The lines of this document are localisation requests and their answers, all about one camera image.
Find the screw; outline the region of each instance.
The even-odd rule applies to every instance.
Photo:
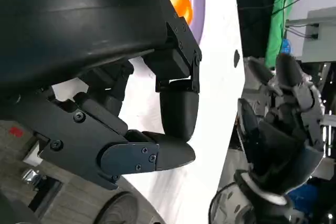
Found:
[[[82,123],[85,120],[85,115],[83,112],[77,112],[73,119],[76,123]]]
[[[50,148],[53,151],[60,151],[61,149],[63,149],[63,142],[61,140],[54,140],[51,142]]]
[[[140,164],[136,165],[135,170],[141,170],[141,165]]]
[[[154,163],[156,160],[156,156],[154,154],[149,156],[149,162]]]

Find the black robotic finger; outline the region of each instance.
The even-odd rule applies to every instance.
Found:
[[[276,60],[279,85],[291,88],[303,82],[301,68],[295,58],[288,54],[280,54]]]
[[[265,173],[267,150],[260,138],[257,117],[245,99],[238,100],[237,132],[247,161],[253,164],[253,171],[257,174]]]
[[[248,68],[251,70],[252,74],[260,81],[263,85],[267,86],[269,80],[273,77],[273,74],[269,69],[261,64],[256,58],[250,57],[248,60]]]
[[[156,170],[168,170],[187,165],[196,159],[194,150],[180,139],[154,132],[143,132],[159,145]]]
[[[245,99],[238,99],[238,118],[244,135],[253,135],[254,131],[258,130],[257,117]]]
[[[171,82],[170,88],[160,93],[160,106],[164,132],[187,142],[195,130],[199,95],[180,87],[184,83],[187,82],[184,80]]]

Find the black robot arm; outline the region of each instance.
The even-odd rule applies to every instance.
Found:
[[[20,76],[2,69],[0,113],[1,118],[16,120],[36,132],[40,141],[39,156],[44,160],[102,187],[115,189],[116,181],[123,174],[172,169],[195,159],[193,149],[186,142],[196,124],[202,54],[185,19],[177,16],[170,0],[104,1],[111,1],[112,10],[99,6],[79,8],[77,18],[83,17],[79,20],[72,19],[69,11],[63,9],[46,12],[45,15],[53,15],[53,19],[37,16],[40,19],[37,28],[26,24],[31,22],[29,18],[20,19],[30,37],[22,41],[22,37],[13,36],[12,44],[17,43],[14,43],[16,49],[8,51],[12,57],[7,63],[11,64],[12,58],[24,48],[27,52],[35,52],[36,58],[27,62],[30,71],[22,69],[24,72]],[[92,29],[92,34],[78,34],[78,40],[72,38],[73,48],[68,42],[62,44],[73,31],[61,26],[68,20],[58,15],[68,15],[74,27],[86,25]],[[88,15],[91,19],[85,24]],[[56,41],[46,42],[49,37],[43,40],[41,31],[29,30],[47,29],[45,33],[53,33],[48,30],[53,26],[41,27],[46,24],[42,19],[53,26],[58,20],[58,37],[53,38]],[[108,30],[111,21],[129,32]],[[0,22],[5,23],[5,20],[0,18]],[[38,42],[41,43],[39,48],[36,47]],[[54,45],[59,46],[56,51],[52,51]],[[55,57],[48,60],[43,55],[46,53],[54,53]],[[71,57],[65,60],[64,55],[68,54]],[[134,71],[128,59],[138,56],[143,57],[156,75],[155,89],[160,93],[165,134],[129,130],[118,117],[129,75]],[[89,86],[88,92],[76,94],[73,100],[56,100],[51,85],[74,76]]]

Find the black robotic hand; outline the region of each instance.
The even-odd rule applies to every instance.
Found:
[[[249,68],[270,95],[268,113],[258,120],[249,103],[238,101],[238,135],[260,189],[282,195],[303,184],[323,157],[319,94],[302,78],[290,55],[279,55],[276,76],[254,59]]]

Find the gray floor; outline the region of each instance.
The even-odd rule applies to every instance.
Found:
[[[10,133],[12,127],[23,130],[24,134],[14,136]],[[20,199],[26,205],[36,192],[21,181],[22,173],[31,168],[21,160],[34,143],[31,132],[18,123],[0,121],[0,190],[9,199]],[[43,224],[92,224],[103,205],[121,191],[131,191],[137,196],[138,224],[161,221],[151,205],[123,178],[119,180],[118,190],[108,191],[48,162],[43,161],[37,169],[65,183],[44,215]]]

